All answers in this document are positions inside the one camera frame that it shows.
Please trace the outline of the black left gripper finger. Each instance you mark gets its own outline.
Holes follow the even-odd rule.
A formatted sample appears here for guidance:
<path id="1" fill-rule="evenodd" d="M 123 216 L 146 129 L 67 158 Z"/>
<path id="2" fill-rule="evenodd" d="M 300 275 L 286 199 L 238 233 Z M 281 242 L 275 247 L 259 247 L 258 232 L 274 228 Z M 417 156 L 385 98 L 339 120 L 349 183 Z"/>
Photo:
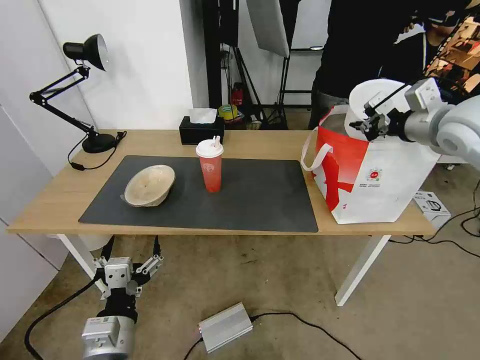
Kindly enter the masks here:
<path id="1" fill-rule="evenodd" d="M 112 254 L 114 243 L 115 235 L 112 235 L 106 245 L 102 247 L 100 256 L 93 259 L 95 270 L 104 268 L 107 265 Z"/>
<path id="2" fill-rule="evenodd" d="M 156 235 L 153 243 L 152 255 L 142 264 L 134 264 L 134 281 L 137 285 L 145 285 L 157 273 L 163 264 L 164 257 L 162 255 L 159 236 Z"/>

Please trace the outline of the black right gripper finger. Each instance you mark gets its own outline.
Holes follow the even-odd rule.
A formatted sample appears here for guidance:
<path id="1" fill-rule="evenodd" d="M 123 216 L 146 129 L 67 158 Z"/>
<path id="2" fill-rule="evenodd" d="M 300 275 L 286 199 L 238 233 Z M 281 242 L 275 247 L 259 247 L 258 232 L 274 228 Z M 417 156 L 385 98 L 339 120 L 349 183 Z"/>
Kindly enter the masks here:
<path id="1" fill-rule="evenodd" d="M 383 129 L 386 126 L 386 120 L 386 115 L 376 113 L 364 119 L 352 120 L 349 126 L 354 129 Z"/>
<path id="2" fill-rule="evenodd" d="M 388 134 L 388 125 L 361 125 L 361 132 L 366 140 L 371 142 Z"/>

